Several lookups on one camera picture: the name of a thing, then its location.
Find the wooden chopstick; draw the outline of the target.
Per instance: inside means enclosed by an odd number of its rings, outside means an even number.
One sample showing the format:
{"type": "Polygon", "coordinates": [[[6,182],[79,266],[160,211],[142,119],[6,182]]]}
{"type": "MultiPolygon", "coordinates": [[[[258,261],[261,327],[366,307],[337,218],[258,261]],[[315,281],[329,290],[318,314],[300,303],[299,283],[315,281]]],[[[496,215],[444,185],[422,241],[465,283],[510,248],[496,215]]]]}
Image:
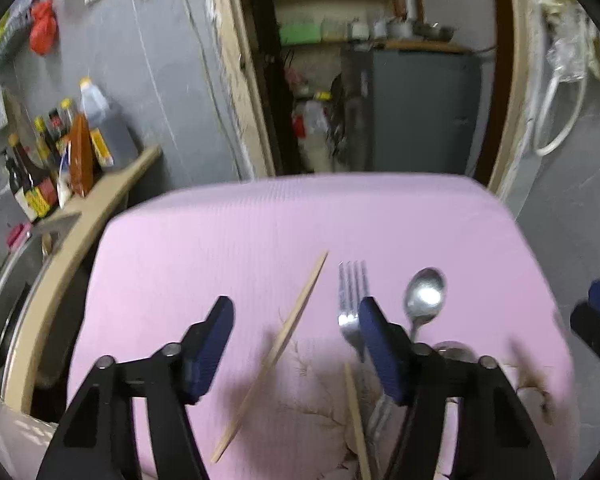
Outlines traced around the wooden chopstick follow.
{"type": "Polygon", "coordinates": [[[286,347],[288,346],[291,336],[294,334],[304,310],[306,310],[306,305],[308,304],[317,280],[322,273],[327,257],[327,250],[318,256],[309,278],[306,281],[306,284],[304,284],[302,287],[301,292],[294,303],[294,307],[289,313],[288,318],[286,318],[286,321],[283,322],[282,328],[274,338],[274,342],[270,351],[262,361],[256,378],[254,378],[254,381],[249,387],[245,397],[242,399],[242,403],[239,404],[235,415],[224,430],[221,439],[214,448],[213,453],[211,454],[212,463],[216,464],[222,458],[227,448],[237,436],[239,429],[242,428],[242,424],[247,417],[251,405],[255,400],[257,400],[257,396],[260,393],[260,390],[263,388],[266,378],[268,378],[268,374],[270,374],[270,371],[275,367],[286,347]]]}
{"type": "Polygon", "coordinates": [[[356,455],[358,456],[358,469],[360,470],[360,476],[363,480],[372,480],[373,477],[372,472],[370,471],[370,460],[368,459],[360,404],[358,404],[358,392],[356,391],[355,378],[350,363],[344,363],[343,373],[344,381],[346,382],[347,400],[355,440],[356,455]]]}

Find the metal fork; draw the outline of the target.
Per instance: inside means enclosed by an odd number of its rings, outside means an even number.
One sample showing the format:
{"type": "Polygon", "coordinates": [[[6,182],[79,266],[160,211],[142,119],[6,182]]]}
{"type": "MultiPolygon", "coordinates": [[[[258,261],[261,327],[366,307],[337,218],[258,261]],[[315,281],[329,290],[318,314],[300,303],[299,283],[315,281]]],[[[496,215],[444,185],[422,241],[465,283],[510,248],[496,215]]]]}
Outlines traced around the metal fork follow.
{"type": "Polygon", "coordinates": [[[381,392],[372,399],[372,362],[367,355],[360,327],[360,303],[370,294],[366,263],[364,260],[340,262],[338,266],[339,313],[338,325],[344,340],[353,348],[358,358],[358,386],[362,393],[362,417],[368,440],[378,442],[391,411],[391,401],[381,392]]]}

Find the white plastic utensil holder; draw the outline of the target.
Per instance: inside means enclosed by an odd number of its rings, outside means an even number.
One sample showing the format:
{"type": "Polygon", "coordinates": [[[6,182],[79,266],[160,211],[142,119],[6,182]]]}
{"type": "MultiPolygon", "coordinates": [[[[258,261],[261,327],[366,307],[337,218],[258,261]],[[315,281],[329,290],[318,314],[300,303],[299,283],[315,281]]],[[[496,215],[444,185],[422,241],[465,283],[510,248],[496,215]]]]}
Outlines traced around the white plastic utensil holder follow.
{"type": "Polygon", "coordinates": [[[12,479],[35,479],[57,425],[9,408],[0,400],[0,463],[12,479]]]}

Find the metal soup ladle spoon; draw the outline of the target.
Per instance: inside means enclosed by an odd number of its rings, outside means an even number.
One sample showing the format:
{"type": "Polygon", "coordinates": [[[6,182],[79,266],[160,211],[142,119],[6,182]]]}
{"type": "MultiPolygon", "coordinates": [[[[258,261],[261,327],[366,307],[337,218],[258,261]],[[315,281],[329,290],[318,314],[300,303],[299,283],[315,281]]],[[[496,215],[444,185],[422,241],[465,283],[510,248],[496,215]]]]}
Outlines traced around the metal soup ladle spoon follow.
{"type": "Polygon", "coordinates": [[[478,361],[475,351],[459,341],[441,341],[434,346],[437,360],[445,366],[458,363],[475,364],[478,361]]]}

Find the pink floral table cloth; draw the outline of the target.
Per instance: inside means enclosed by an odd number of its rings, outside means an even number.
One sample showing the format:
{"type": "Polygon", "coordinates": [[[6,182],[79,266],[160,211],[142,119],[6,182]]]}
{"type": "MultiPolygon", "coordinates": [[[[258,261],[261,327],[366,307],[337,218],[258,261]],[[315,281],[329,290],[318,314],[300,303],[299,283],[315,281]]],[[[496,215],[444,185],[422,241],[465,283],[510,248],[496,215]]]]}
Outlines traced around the pink floral table cloth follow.
{"type": "Polygon", "coordinates": [[[100,240],[69,370],[150,356],[203,320],[216,298],[235,325],[210,391],[188,414],[210,458],[307,282],[288,347],[215,479],[351,479],[358,464],[343,369],[356,355],[338,325],[338,268],[366,265],[389,321],[406,323],[412,277],[446,279],[439,316],[419,333],[493,356],[538,428],[558,478],[572,471],[573,364],[550,286],[508,209],[463,177],[343,174],[206,186],[111,220],[100,240]]]}

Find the stainless steel sink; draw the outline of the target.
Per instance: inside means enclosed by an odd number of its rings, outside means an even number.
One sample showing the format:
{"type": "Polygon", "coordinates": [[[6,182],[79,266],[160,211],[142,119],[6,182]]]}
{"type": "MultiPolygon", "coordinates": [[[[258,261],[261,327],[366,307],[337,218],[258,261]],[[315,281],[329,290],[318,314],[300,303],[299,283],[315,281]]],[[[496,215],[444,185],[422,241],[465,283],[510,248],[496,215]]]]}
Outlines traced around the stainless steel sink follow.
{"type": "Polygon", "coordinates": [[[47,260],[64,236],[58,228],[29,231],[0,269],[0,396],[9,348],[29,296],[48,267],[47,260]]]}

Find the pink sponge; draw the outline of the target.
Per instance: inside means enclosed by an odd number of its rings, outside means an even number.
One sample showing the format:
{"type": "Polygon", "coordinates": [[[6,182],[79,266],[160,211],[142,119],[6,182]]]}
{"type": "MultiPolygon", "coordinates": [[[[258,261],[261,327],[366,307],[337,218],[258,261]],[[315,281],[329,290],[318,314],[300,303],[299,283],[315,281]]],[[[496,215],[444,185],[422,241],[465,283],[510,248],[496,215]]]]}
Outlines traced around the pink sponge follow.
{"type": "Polygon", "coordinates": [[[14,226],[9,232],[6,240],[8,249],[11,252],[14,252],[27,239],[31,229],[32,224],[30,222],[18,223],[14,226]]]}

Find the dark soy sauce bottle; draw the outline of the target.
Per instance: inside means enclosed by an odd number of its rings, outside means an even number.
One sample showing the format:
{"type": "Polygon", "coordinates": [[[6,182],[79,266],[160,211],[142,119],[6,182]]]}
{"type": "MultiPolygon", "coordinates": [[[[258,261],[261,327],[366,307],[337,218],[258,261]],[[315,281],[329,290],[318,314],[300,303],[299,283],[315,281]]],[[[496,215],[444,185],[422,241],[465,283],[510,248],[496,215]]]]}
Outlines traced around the dark soy sauce bottle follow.
{"type": "Polygon", "coordinates": [[[36,216],[39,219],[44,219],[52,209],[50,203],[46,200],[43,191],[38,187],[40,184],[44,184],[47,181],[45,172],[31,162],[17,133],[11,133],[8,136],[8,143],[22,170],[24,198],[29,206],[35,211],[36,216]]]}

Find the cream rubber gloves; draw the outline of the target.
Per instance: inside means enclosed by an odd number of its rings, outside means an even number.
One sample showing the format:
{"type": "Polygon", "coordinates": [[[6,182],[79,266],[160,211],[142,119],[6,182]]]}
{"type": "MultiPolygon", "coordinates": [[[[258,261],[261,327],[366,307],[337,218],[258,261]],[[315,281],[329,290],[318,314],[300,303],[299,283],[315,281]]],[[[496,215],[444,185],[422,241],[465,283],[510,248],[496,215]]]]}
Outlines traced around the cream rubber gloves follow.
{"type": "Polygon", "coordinates": [[[562,82],[600,81],[600,31],[578,0],[540,0],[550,30],[547,61],[562,82]]]}

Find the orange sauce pouch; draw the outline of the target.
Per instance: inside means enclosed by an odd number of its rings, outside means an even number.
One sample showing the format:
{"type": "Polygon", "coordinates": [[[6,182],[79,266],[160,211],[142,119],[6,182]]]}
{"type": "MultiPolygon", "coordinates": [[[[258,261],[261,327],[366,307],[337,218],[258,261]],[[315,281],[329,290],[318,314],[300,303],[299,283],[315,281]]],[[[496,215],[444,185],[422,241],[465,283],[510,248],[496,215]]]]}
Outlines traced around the orange sauce pouch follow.
{"type": "Polygon", "coordinates": [[[83,113],[74,118],[70,131],[70,182],[72,192],[85,197],[94,186],[94,157],[90,128],[83,113]]]}

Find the grey cabinet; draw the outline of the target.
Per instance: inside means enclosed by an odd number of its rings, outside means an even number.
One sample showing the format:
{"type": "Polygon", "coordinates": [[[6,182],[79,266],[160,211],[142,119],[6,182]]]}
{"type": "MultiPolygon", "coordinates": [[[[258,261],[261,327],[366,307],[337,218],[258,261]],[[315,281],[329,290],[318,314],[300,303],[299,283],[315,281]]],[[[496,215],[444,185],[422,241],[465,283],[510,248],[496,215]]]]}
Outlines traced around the grey cabinet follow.
{"type": "Polygon", "coordinates": [[[347,50],[341,81],[349,170],[464,174],[481,93],[475,55],[347,50]]]}

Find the large dark vinegar jug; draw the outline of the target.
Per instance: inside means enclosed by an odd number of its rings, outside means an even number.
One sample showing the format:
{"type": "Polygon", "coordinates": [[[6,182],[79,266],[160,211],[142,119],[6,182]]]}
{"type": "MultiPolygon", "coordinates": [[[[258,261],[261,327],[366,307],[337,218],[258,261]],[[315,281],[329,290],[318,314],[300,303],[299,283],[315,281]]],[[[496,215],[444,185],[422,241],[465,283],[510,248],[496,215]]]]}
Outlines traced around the large dark vinegar jug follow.
{"type": "Polygon", "coordinates": [[[120,107],[110,101],[90,78],[80,81],[81,107],[88,122],[96,159],[104,171],[118,171],[132,164],[138,149],[120,107]]]}

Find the metal bowl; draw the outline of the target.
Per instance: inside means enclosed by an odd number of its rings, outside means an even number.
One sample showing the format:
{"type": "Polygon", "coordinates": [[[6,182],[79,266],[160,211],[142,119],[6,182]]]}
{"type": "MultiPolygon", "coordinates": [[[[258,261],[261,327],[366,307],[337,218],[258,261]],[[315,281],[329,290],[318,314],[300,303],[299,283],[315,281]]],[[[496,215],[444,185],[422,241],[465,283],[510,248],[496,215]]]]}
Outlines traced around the metal bowl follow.
{"type": "Polygon", "coordinates": [[[452,26],[445,26],[439,23],[427,24],[422,23],[419,25],[419,36],[422,36],[425,40],[437,41],[437,42],[450,42],[453,39],[455,28],[452,26]]]}

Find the red plastic bag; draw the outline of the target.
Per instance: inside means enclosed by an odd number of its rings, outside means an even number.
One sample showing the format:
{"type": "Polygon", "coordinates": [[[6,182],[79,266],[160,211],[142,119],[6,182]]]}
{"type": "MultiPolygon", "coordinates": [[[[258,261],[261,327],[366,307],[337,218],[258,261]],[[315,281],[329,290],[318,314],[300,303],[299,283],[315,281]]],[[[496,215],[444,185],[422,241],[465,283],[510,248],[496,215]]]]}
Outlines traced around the red plastic bag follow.
{"type": "Polygon", "coordinates": [[[54,0],[39,1],[31,8],[33,24],[29,36],[29,46],[39,56],[50,53],[58,33],[53,2],[54,0]]]}

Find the green box on shelf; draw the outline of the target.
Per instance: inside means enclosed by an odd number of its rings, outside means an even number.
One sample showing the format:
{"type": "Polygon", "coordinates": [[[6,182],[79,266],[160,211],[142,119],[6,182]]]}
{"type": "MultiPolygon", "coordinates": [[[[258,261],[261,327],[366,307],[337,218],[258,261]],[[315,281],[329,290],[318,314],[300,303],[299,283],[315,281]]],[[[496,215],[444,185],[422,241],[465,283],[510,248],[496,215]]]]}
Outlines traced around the green box on shelf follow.
{"type": "Polygon", "coordinates": [[[279,38],[285,47],[319,44],[322,40],[321,25],[313,22],[283,24],[279,27],[279,38]]]}

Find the grey wall rack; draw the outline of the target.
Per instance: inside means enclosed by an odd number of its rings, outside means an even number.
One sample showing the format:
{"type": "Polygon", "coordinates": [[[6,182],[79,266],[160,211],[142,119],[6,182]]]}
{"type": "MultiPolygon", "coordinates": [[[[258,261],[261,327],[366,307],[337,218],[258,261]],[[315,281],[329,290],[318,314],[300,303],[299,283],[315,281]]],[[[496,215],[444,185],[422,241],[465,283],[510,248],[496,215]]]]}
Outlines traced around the grey wall rack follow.
{"type": "Polygon", "coordinates": [[[28,40],[33,25],[31,10],[26,6],[7,11],[0,21],[0,70],[9,63],[28,40]]]}

